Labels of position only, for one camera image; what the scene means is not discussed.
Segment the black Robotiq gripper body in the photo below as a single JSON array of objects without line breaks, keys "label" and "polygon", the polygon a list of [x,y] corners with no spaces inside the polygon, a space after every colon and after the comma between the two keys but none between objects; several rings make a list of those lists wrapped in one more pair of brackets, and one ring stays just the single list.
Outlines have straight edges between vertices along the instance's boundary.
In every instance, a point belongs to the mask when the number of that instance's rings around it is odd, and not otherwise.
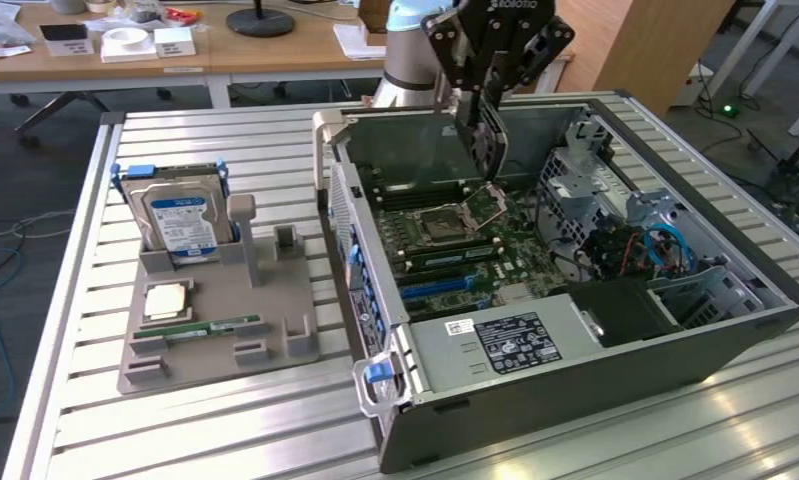
[{"label": "black Robotiq gripper body", "polygon": [[487,46],[509,48],[515,38],[527,41],[549,22],[553,1],[468,0],[460,2],[460,26],[472,50]]}]

